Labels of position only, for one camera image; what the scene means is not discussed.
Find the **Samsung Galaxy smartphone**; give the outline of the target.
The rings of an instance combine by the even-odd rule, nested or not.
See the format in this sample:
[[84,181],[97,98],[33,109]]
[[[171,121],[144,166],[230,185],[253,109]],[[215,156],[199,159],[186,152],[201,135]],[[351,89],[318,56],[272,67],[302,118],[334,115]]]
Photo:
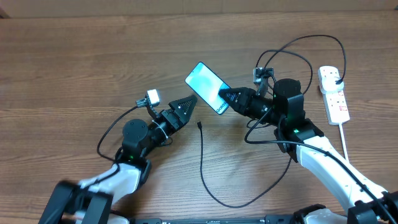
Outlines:
[[220,97],[220,90],[229,89],[227,85],[214,71],[203,62],[198,62],[185,83],[218,115],[222,115],[229,104]]

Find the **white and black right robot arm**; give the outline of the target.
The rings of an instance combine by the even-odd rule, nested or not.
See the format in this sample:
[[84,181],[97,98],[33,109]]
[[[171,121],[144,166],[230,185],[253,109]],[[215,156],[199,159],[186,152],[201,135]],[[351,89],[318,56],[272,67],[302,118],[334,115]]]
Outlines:
[[219,96],[235,112],[275,126],[272,143],[308,169],[337,198],[347,223],[397,223],[397,193],[388,192],[362,175],[306,118],[299,81],[277,81],[271,99],[246,87],[222,89]]

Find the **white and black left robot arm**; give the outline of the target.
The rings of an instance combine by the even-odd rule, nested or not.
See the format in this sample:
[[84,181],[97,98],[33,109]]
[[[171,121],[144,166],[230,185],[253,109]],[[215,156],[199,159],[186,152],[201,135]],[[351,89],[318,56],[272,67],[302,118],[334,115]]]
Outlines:
[[171,136],[190,120],[197,103],[195,95],[171,101],[167,110],[157,112],[159,96],[155,90],[136,102],[147,108],[152,121],[129,120],[123,127],[123,141],[114,157],[104,154],[111,167],[92,178],[77,183],[60,181],[54,188],[39,219],[46,223],[133,223],[112,209],[123,197],[139,190],[152,168],[148,155],[158,147],[172,143]]

